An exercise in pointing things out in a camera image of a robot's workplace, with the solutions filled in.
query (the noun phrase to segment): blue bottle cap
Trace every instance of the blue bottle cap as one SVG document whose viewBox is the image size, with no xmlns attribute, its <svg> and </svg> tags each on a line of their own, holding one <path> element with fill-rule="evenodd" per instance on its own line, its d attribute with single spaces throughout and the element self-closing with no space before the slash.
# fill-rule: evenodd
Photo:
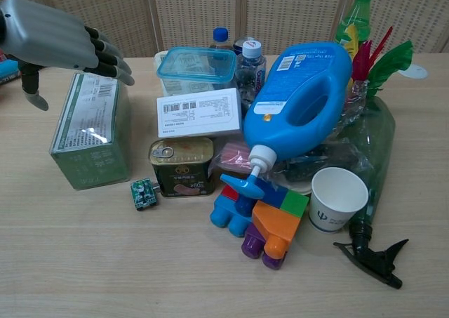
<svg viewBox="0 0 449 318">
<path fill-rule="evenodd" d="M 228 39 L 227 29 L 224 27 L 216 27 L 213 30 L 213 40 L 217 42 L 225 42 Z"/>
</svg>

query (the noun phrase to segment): black spray nozzle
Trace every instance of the black spray nozzle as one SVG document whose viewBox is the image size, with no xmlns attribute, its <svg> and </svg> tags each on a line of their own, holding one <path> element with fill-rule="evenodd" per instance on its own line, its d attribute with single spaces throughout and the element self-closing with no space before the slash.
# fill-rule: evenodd
<svg viewBox="0 0 449 318">
<path fill-rule="evenodd" d="M 395 268 L 393 261 L 408 239 L 393 244 L 385 251 L 372 251 L 368 248 L 372 231 L 371 226 L 365 223 L 350 225 L 349 233 L 352 243 L 334 242 L 334 246 L 340 248 L 353 264 L 367 274 L 386 285 L 399 289 L 402 286 L 402 281 L 393 274 Z"/>
</svg>

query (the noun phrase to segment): barcode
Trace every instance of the barcode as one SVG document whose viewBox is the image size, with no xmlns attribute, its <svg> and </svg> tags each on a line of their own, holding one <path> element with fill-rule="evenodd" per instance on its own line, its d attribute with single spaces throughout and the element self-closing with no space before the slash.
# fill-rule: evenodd
<svg viewBox="0 0 449 318">
<path fill-rule="evenodd" d="M 114 87 L 113 83 L 100 85 L 100 89 L 98 90 L 98 97 L 110 96 L 112 94 L 112 88 Z"/>
<path fill-rule="evenodd" d="M 165 104 L 163 106 L 163 113 L 169 113 L 169 112 L 173 112 L 173 111 L 179 111 L 180 110 L 180 105 L 177 104 Z"/>
<path fill-rule="evenodd" d="M 281 64 L 278 66 L 277 71 L 284 71 L 290 69 L 290 66 L 292 65 L 294 59 L 295 56 L 284 57 L 281 61 Z"/>
</svg>

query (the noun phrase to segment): blue detergent bottle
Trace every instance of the blue detergent bottle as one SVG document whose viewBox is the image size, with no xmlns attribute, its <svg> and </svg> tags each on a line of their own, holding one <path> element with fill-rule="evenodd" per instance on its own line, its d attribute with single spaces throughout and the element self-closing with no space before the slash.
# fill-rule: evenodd
<svg viewBox="0 0 449 318">
<path fill-rule="evenodd" d="M 260 173 L 277 161 L 312 150 L 330 134 L 342 113 L 351 72 L 348 52 L 335 42 L 287 48 L 245 117 L 243 134 L 251 148 L 252 172 L 246 180 L 226 174 L 221 180 L 240 195 L 263 198 L 255 184 Z"/>
</svg>

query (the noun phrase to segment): white box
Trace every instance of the white box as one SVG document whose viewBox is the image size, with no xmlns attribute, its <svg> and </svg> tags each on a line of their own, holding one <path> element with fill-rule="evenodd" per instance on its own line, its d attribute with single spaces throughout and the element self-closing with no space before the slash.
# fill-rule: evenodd
<svg viewBox="0 0 449 318">
<path fill-rule="evenodd" d="M 241 101 L 235 88 L 157 98 L 160 138 L 240 133 Z"/>
</svg>

